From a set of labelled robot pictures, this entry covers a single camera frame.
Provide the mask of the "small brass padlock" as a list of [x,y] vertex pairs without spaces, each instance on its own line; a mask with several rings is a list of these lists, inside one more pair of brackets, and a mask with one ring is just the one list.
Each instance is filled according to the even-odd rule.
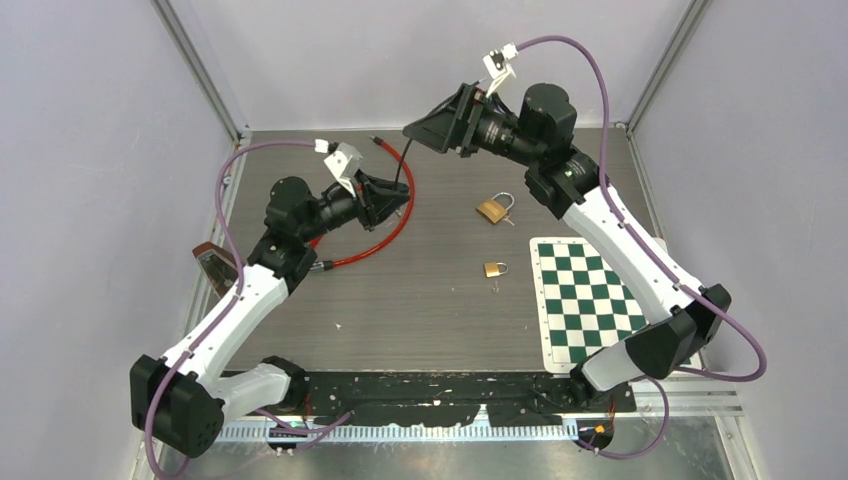
[[509,272],[509,266],[503,262],[486,262],[483,264],[483,272],[486,278],[497,278]]

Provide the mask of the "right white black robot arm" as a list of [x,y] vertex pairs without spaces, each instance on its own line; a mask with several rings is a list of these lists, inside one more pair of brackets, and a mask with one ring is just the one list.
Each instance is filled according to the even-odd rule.
[[525,166],[532,197],[583,236],[635,297],[647,326],[579,362],[569,373],[571,397],[596,410],[611,390],[639,377],[666,378],[716,335],[731,296],[685,272],[623,208],[598,164],[573,144],[577,111],[550,83],[525,92],[518,113],[504,113],[497,95],[463,84],[402,133],[438,153],[469,157],[478,150]]

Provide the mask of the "green white checkered mat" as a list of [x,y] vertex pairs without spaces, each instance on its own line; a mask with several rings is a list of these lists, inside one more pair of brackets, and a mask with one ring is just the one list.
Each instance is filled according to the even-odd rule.
[[544,368],[566,374],[648,325],[637,301],[581,237],[529,240]]

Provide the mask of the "large brass padlock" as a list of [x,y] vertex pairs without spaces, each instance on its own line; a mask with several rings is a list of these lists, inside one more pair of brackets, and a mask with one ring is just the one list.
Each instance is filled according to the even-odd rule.
[[492,225],[506,222],[514,225],[510,219],[510,210],[515,204],[514,196],[509,192],[499,192],[489,199],[484,200],[476,207],[479,213]]

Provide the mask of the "black cable padlock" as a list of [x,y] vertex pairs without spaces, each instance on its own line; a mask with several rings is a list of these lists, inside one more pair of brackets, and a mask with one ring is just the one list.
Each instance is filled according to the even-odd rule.
[[[401,172],[407,173],[406,157],[407,157],[407,154],[408,154],[408,151],[409,151],[411,145],[412,145],[412,140],[408,139],[404,148],[403,148],[403,151],[400,155],[400,160],[398,161],[398,167],[397,167],[396,174],[395,174],[395,185],[396,186],[399,185]],[[395,211],[395,214],[399,217],[399,225],[404,224],[406,222],[406,218],[407,218],[408,214],[410,213],[410,209],[411,209],[412,205],[414,204],[414,198],[415,198],[414,180],[408,179],[408,181],[410,182],[410,184],[408,185],[409,199],[408,199],[407,203],[405,204],[405,210],[403,212],[400,212],[399,210]]]

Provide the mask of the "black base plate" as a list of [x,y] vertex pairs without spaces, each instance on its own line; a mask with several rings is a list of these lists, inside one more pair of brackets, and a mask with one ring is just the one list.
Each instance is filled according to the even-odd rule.
[[567,377],[547,372],[313,371],[267,406],[275,415],[327,425],[348,414],[351,426],[466,426],[480,413],[491,425],[546,426],[565,414],[632,413],[632,389],[619,385],[593,400],[575,396]]

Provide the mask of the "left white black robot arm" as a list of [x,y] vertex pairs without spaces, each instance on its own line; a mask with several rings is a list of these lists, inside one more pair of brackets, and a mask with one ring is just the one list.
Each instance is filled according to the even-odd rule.
[[265,232],[233,286],[186,337],[158,358],[140,356],[129,373],[135,427],[187,458],[203,455],[223,427],[261,407],[298,412],[307,398],[303,370],[277,356],[225,378],[255,328],[307,277],[311,241],[351,221],[372,230],[411,199],[410,186],[361,171],[352,187],[332,183],[314,196],[300,177],[272,187]]

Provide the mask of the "brown wooden metronome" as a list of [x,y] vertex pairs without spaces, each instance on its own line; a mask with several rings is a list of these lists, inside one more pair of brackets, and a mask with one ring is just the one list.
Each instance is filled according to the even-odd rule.
[[192,255],[216,296],[226,295],[238,279],[233,255],[209,241],[195,246]]

